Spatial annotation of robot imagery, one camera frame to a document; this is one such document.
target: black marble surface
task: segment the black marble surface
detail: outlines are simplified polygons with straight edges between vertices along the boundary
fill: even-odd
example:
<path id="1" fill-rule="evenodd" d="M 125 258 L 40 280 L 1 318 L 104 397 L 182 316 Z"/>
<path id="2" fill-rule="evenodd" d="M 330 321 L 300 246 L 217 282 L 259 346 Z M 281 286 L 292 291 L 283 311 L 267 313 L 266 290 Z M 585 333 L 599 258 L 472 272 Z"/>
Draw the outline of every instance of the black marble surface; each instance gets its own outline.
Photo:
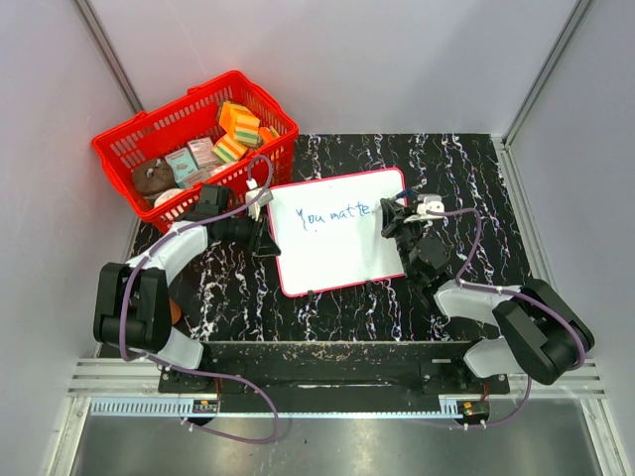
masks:
<path id="1" fill-rule="evenodd" d="M 296 144 L 293 181 L 398 167 L 406 185 L 438 193 L 446 210 L 475 206 L 483 239 L 465 278 L 522 284 L 529 264 L 511 203 L 487 135 L 305 135 Z M 469 215 L 429 222 L 456 272 L 474 238 Z M 133 254 L 160 236 L 143 223 Z M 306 297 L 285 297 L 274 258 L 255 259 L 239 245 L 212 244 L 173 281 L 171 294 L 187 314 L 178 327 L 207 340 L 469 340 L 486 333 L 461 320 L 428 315 L 405 278 Z"/>

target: orange sponge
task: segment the orange sponge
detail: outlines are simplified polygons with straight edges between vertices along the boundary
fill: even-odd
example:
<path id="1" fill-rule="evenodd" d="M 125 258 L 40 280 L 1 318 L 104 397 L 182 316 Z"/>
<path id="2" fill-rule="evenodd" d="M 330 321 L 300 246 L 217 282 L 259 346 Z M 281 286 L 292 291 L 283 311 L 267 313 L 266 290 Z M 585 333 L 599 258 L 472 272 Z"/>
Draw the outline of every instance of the orange sponge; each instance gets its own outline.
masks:
<path id="1" fill-rule="evenodd" d="M 268 127 L 261 127 L 258 129 L 258 134 L 260 135 L 262 142 L 265 144 L 269 144 L 271 141 L 276 139 Z"/>
<path id="2" fill-rule="evenodd" d="M 231 118 L 238 112 L 243 114 L 251 114 L 251 111 L 241 104 L 237 104 L 231 101 L 225 101 L 222 103 L 222 107 L 218 111 L 217 120 L 218 124 L 225 130 L 225 132 L 232 132 Z"/>

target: brown round object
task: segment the brown round object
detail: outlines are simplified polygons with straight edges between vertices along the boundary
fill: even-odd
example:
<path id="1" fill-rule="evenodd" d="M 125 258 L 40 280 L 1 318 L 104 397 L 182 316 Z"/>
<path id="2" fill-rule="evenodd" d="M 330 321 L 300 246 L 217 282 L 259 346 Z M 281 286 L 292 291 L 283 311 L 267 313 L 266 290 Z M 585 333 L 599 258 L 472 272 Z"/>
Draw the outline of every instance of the brown round object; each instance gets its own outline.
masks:
<path id="1" fill-rule="evenodd" d="M 172 316 L 172 325 L 175 325 L 177 322 L 181 320 L 181 308 L 178 304 L 176 304 L 172 298 L 170 297 L 170 315 Z"/>
<path id="2" fill-rule="evenodd" d="M 132 171 L 132 182 L 143 196 L 154 196 L 176 186 L 172 168 L 163 159 L 153 159 Z"/>

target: white wall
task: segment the white wall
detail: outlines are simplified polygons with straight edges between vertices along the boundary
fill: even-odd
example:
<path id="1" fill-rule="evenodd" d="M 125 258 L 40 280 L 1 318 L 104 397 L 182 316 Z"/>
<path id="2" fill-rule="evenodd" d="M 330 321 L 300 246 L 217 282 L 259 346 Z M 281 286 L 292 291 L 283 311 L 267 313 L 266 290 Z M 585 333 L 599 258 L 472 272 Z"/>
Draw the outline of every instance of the white wall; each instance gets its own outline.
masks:
<path id="1" fill-rule="evenodd" d="M 574 0 L 92 0 L 151 110 L 241 69 L 304 133 L 503 134 Z"/>
<path id="2" fill-rule="evenodd" d="M 635 463 L 635 3 L 596 2 L 512 149 Z"/>
<path id="3" fill-rule="evenodd" d="M 131 113 L 68 0 L 3 2 L 0 58 L 0 473 L 31 476 L 132 226 L 90 140 Z"/>

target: plastic basket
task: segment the plastic basket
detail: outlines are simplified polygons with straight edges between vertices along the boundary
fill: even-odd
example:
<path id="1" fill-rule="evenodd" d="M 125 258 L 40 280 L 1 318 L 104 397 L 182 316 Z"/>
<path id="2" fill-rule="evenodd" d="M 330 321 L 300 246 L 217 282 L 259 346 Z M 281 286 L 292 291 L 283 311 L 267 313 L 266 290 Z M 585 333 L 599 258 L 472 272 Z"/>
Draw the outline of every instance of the plastic basket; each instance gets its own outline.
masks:
<path id="1" fill-rule="evenodd" d="M 274 166 L 272 184 L 291 181 L 298 125 L 263 88 L 249 81 L 240 71 L 230 71 L 192 87 L 184 97 L 153 112 L 140 112 L 92 140 L 92 147 L 101 158 L 101 165 L 113 186 L 128 199 L 143 221 L 153 223 L 162 233 L 166 233 L 174 220 L 198 200 L 202 183 L 153 208 L 135 189 L 132 171 L 147 161 L 185 147 L 192 139 L 208 136 L 217 141 L 224 131 L 217 124 L 216 115 L 225 100 L 247 106 L 263 126 L 276 128 L 280 137 L 257 152 L 248 153 L 243 160 L 211 177 L 207 183 L 231 187 L 238 202 L 244 203 L 247 164 L 256 154 L 271 159 Z M 262 161 L 258 163 L 252 176 L 262 184 L 267 177 L 267 165 Z"/>

